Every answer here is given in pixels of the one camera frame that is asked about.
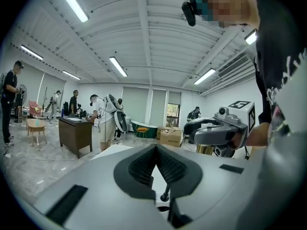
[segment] window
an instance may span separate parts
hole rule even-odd
[[[167,104],[166,127],[179,126],[179,112],[180,112],[180,105]]]

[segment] glossy tile floor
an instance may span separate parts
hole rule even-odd
[[[33,204],[39,194],[59,178],[63,177],[82,163],[90,160],[100,153],[100,141],[98,128],[93,127],[93,152],[85,147],[80,150],[80,159],[70,152],[65,146],[59,145],[59,126],[57,123],[47,123],[45,135],[34,133],[35,143],[32,147],[32,136],[27,136],[25,120],[21,124],[11,122],[10,132],[15,138],[12,142],[14,147],[8,148],[10,158],[3,157],[1,171],[9,183],[11,189],[19,194],[28,203]],[[133,133],[122,135],[119,144],[135,147],[145,141],[135,141]],[[147,139],[147,144],[158,143],[156,139]],[[188,140],[182,144],[186,150],[195,151],[196,145],[191,145]],[[0,154],[4,154],[2,132],[0,132]]]

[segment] gold cylinder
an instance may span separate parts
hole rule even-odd
[[[199,145],[197,145],[196,152],[202,153],[202,154],[207,154],[207,155],[212,155],[213,146],[199,144]]]

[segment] shoe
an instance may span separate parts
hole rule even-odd
[[[12,148],[14,146],[14,144],[9,142],[9,143],[4,143],[4,146],[6,148]]]

